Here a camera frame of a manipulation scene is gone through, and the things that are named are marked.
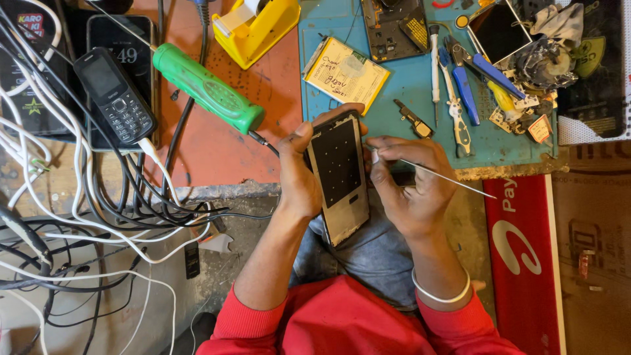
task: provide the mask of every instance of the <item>green soldering iron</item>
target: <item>green soldering iron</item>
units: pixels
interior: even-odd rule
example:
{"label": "green soldering iron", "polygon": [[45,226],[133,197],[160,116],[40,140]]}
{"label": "green soldering iron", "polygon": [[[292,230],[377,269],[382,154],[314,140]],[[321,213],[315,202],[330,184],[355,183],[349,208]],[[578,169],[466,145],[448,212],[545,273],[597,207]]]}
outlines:
{"label": "green soldering iron", "polygon": [[203,109],[216,114],[244,135],[261,125],[265,117],[265,110],[261,106],[253,104],[178,47],[171,43],[155,47],[94,2],[90,4],[146,44],[153,51],[153,66],[168,81],[194,98]]}

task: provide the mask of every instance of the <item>phone keypad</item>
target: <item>phone keypad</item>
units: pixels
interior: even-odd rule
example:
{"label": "phone keypad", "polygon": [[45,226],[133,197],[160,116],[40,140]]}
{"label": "phone keypad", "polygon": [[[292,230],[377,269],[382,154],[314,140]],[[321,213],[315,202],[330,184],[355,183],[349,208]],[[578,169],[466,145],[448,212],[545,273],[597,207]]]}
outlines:
{"label": "phone keypad", "polygon": [[137,141],[153,124],[144,107],[131,93],[124,94],[102,110],[116,135],[125,143]]}

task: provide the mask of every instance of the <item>white perforated sheet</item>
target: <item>white perforated sheet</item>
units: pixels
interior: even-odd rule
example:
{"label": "white perforated sheet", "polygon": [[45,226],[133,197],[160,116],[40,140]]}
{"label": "white perforated sheet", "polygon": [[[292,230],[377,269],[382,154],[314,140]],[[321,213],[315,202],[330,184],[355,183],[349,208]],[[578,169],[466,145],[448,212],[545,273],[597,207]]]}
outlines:
{"label": "white perforated sheet", "polygon": [[[625,74],[623,82],[625,85],[625,101],[627,105],[631,102],[631,1],[622,2],[622,49],[623,60],[625,62]],[[567,6],[570,0],[557,0],[557,4]],[[568,117],[558,117],[558,144],[571,145],[581,143],[594,143],[599,141],[631,140],[631,108],[625,108],[627,115],[626,131],[614,138],[600,138],[584,123]]]}

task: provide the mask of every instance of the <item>smartphone lock screen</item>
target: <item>smartphone lock screen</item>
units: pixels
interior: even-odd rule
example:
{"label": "smartphone lock screen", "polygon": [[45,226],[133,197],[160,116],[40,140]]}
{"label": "smartphone lock screen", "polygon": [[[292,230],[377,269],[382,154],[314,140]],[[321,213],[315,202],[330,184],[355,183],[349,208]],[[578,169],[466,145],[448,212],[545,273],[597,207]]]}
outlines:
{"label": "smartphone lock screen", "polygon": [[482,12],[469,22],[469,28],[491,63],[495,64],[531,42],[506,0]]}

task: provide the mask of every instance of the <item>fingernail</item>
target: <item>fingernail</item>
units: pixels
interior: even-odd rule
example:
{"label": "fingernail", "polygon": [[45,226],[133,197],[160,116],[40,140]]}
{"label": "fingernail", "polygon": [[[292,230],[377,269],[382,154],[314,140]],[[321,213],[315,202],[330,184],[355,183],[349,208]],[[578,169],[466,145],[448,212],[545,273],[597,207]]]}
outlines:
{"label": "fingernail", "polygon": [[376,164],[379,161],[379,154],[377,154],[377,150],[373,150],[371,153],[372,163]]}
{"label": "fingernail", "polygon": [[309,126],[311,126],[311,122],[304,121],[298,126],[298,128],[294,131],[298,136],[304,136],[309,132]]}

